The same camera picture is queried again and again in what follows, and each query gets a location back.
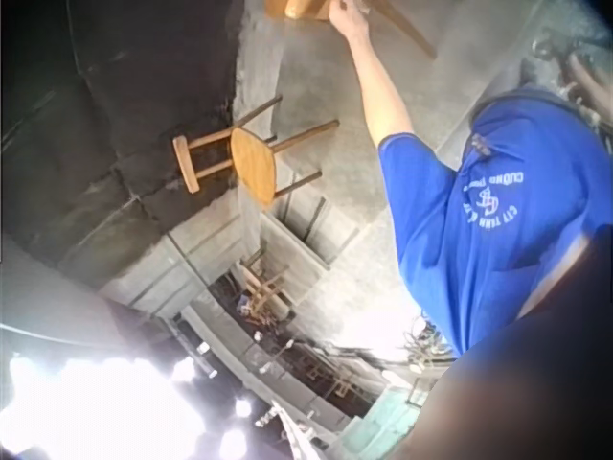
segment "printed logo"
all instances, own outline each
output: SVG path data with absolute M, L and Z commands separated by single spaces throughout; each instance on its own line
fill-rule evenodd
M 468 215 L 468 223 L 474 223 L 485 230 L 491 230 L 492 228 L 500 227 L 511 222 L 519 214 L 519 211 L 514 205 L 505 205 L 503 208 L 504 211 L 502 213 L 497 213 L 500 207 L 500 199 L 492 192 L 490 185 L 509 187 L 523 182 L 524 173 L 509 172 L 506 174 L 494 175 L 488 179 L 482 177 L 480 180 L 473 180 L 468 185 L 464 186 L 463 190 L 465 192 L 475 188 L 483 189 L 479 192 L 480 201 L 475 203 L 477 209 L 473 208 L 470 203 L 464 203 L 463 205 Z
M 491 195 L 489 187 L 479 192 L 479 197 L 481 202 L 477 203 L 477 206 L 486 210 L 486 216 L 491 216 L 498 211 L 498 198 Z

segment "chair seat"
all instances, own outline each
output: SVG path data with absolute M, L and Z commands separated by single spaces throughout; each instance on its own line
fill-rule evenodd
M 270 206 L 277 191 L 273 150 L 258 136 L 240 127 L 232 131 L 230 146 L 238 178 L 262 206 Z

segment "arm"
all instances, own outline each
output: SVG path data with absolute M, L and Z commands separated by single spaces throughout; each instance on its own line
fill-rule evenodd
M 329 18 L 350 45 L 362 89 L 366 124 L 375 145 L 393 134 L 413 133 L 404 101 L 375 54 L 368 22 L 355 0 L 331 0 Z

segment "black wall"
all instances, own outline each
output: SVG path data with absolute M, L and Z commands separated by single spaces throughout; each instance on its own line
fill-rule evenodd
M 171 149 L 232 122 L 242 0 L 2 6 L 2 225 L 93 288 L 221 196 L 190 195 Z M 197 166 L 228 156 L 221 143 Z

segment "hand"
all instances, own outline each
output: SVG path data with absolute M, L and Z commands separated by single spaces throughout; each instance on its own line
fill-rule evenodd
M 356 5 L 356 0 L 331 0 L 329 20 L 347 41 L 353 44 L 368 40 L 368 21 Z
M 596 69 L 596 78 L 594 78 L 580 63 L 577 55 L 570 56 L 569 63 L 577 83 L 587 92 L 596 111 L 603 120 L 613 123 L 613 83 L 611 77 L 607 76 L 601 69 Z

